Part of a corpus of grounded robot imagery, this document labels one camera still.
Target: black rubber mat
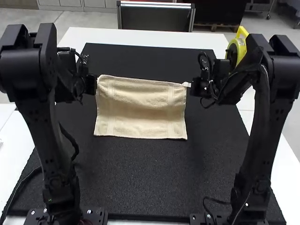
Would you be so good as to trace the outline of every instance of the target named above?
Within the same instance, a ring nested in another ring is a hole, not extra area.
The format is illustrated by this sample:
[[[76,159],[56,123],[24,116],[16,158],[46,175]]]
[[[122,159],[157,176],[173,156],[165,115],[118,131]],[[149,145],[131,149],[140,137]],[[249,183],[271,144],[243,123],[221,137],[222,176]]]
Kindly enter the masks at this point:
[[[90,72],[160,81],[191,81],[199,73],[200,50],[86,44]],[[206,51],[215,57],[212,50]],[[111,214],[188,217],[203,211],[202,199],[229,200],[248,134],[235,106],[203,109],[199,98],[187,97],[188,140],[152,140],[93,136],[97,106],[94,96],[79,103],[58,104],[65,129],[78,141],[75,167],[81,204],[105,207]],[[39,165],[34,152],[22,177]],[[43,208],[42,175],[35,177],[10,214]],[[217,204],[211,210],[230,210]],[[272,195],[267,219],[285,224]]]

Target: gray floor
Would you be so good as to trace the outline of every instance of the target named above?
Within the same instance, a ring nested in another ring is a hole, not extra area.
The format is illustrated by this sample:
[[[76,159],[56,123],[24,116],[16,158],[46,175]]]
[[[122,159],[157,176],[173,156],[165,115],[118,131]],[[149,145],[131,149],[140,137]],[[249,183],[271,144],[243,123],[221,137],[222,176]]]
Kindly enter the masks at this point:
[[[24,23],[29,30],[37,31],[40,23],[54,22],[58,30],[58,41],[61,40],[67,29],[71,26],[93,28],[117,28],[116,14],[91,13],[91,12],[61,12],[25,9],[0,8],[0,37],[8,24]],[[300,49],[300,30],[292,29],[293,21],[285,16],[272,14],[270,20],[265,20],[263,14],[246,14],[241,23],[250,33],[262,33],[266,38],[273,34],[285,34]],[[210,32],[209,29],[195,29],[195,32]],[[224,33],[228,41],[235,37],[229,29],[217,29]],[[0,103],[8,103],[5,94],[0,93]],[[283,133],[300,159],[300,99],[296,101],[285,123]]]

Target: gray cabinet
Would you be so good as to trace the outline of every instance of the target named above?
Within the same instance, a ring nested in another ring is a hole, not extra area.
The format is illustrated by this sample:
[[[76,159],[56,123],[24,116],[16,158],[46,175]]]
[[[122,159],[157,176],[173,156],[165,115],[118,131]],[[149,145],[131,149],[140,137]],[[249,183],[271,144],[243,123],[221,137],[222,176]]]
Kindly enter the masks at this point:
[[[41,6],[60,6],[59,0],[38,0]]]
[[[61,6],[71,6],[71,7],[80,7],[80,0],[60,0]]]
[[[117,8],[117,0],[105,0],[106,8]]]
[[[85,7],[105,8],[105,0],[84,0]]]

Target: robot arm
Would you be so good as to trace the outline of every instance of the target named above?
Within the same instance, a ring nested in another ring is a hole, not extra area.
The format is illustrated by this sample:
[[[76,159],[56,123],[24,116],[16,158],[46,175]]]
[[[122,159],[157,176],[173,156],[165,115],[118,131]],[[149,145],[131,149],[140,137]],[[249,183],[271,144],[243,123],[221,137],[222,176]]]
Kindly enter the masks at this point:
[[[247,54],[233,71],[229,71],[230,60],[208,63],[210,59],[200,55],[201,76],[193,80],[190,90],[191,95],[212,99],[214,104],[235,105],[250,86],[255,89],[251,134],[225,223],[231,225],[264,221],[280,135],[300,91],[300,52],[286,36],[275,35],[268,43],[262,35],[250,34],[246,43]],[[224,223],[215,218],[216,224]]]
[[[95,94],[96,79],[75,50],[57,48],[54,24],[41,24],[37,33],[24,25],[9,25],[0,40],[0,90],[15,102],[36,146],[44,175],[47,212],[60,225],[78,224],[80,190],[71,157],[63,142],[55,102],[81,100]]]

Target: beige towel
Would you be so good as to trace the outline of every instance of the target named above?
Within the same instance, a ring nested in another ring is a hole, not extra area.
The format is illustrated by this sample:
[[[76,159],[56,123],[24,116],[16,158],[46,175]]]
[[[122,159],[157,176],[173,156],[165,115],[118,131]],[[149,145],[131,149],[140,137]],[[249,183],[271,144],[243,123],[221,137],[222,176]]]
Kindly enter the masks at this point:
[[[186,95],[179,83],[101,75],[94,135],[187,139]]]

